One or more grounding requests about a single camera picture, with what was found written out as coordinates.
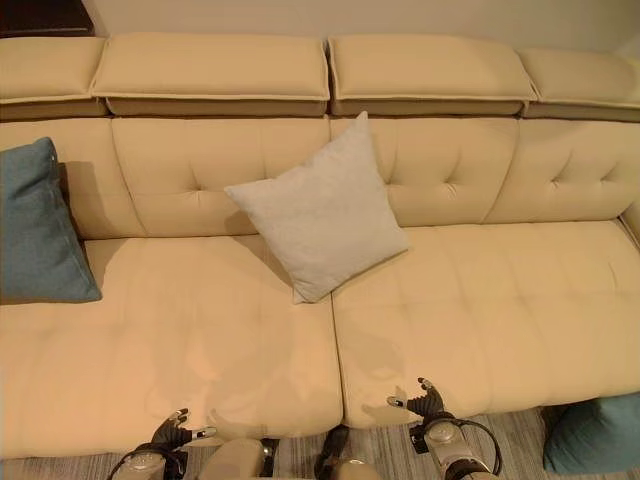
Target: throw pillow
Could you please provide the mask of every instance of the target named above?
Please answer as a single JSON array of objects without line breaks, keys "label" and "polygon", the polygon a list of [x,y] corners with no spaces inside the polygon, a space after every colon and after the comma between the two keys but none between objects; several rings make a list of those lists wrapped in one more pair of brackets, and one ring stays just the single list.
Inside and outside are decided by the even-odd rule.
[{"label": "throw pillow", "polygon": [[0,152],[0,187],[0,297],[10,302],[99,300],[62,198],[51,139]]},{"label": "throw pillow", "polygon": [[640,392],[571,405],[544,447],[544,468],[594,474],[640,466]]},{"label": "throw pillow", "polygon": [[378,173],[366,112],[304,164],[225,192],[289,273],[296,303],[316,302],[408,248]]}]

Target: cable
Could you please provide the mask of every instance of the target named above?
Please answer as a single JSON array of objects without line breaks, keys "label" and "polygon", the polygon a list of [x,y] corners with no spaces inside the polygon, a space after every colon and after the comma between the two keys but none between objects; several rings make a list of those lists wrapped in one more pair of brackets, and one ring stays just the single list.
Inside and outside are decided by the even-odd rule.
[{"label": "cable", "polygon": [[500,475],[500,472],[502,471],[502,452],[500,451],[500,445],[498,445],[498,440],[496,440],[496,437],[493,435],[493,433],[491,432],[491,430],[489,430],[487,427],[485,427],[484,425],[482,425],[481,423],[478,422],[474,422],[473,420],[455,420],[455,422],[459,427],[465,426],[465,425],[469,425],[471,427],[476,427],[479,428],[481,430],[484,430],[486,433],[489,434],[489,436],[491,437],[491,440],[493,441],[493,446],[495,448],[496,451],[496,458],[493,464],[493,474],[494,475]]}]

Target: teal pillow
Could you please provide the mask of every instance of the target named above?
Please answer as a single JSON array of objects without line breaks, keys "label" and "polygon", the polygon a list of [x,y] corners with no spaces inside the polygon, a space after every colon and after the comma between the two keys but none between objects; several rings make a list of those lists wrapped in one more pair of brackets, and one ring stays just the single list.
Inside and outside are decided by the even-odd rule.
[{"label": "teal pillow", "polygon": [[640,466],[640,392],[571,405],[544,447],[544,468],[561,474]]},{"label": "teal pillow", "polygon": [[59,186],[50,138],[0,152],[3,302],[102,298]]}]

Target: wall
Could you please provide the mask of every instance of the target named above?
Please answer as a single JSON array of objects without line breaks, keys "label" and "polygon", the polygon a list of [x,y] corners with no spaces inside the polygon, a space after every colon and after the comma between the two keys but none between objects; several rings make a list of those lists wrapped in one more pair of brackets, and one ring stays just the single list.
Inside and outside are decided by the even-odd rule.
[{"label": "wall", "polygon": [[640,0],[83,0],[98,35],[431,32],[640,57]]}]

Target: wooden floor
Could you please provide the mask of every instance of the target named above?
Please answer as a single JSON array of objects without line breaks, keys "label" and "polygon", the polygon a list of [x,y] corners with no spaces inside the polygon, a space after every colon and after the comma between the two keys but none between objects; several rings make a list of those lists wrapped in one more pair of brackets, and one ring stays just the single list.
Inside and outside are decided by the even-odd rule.
[{"label": "wooden floor", "polygon": [[[554,410],[545,410],[545,418],[553,421]],[[607,475],[559,476],[542,468],[542,446],[545,422],[541,411],[475,417],[496,435],[504,457],[500,478],[508,480],[640,480],[640,469]],[[476,452],[489,464],[493,447],[482,431],[466,429]],[[280,442],[276,460],[277,476],[313,478],[313,462],[324,437],[285,439]],[[185,479],[195,480],[199,467],[213,452],[211,448],[190,448],[189,467]],[[353,430],[344,457],[358,458],[374,465],[386,480],[435,480],[436,471],[428,455],[416,455],[406,427]],[[28,458],[8,460],[0,464],[1,480],[99,480],[106,479],[119,460],[115,454],[71,458]]]}]

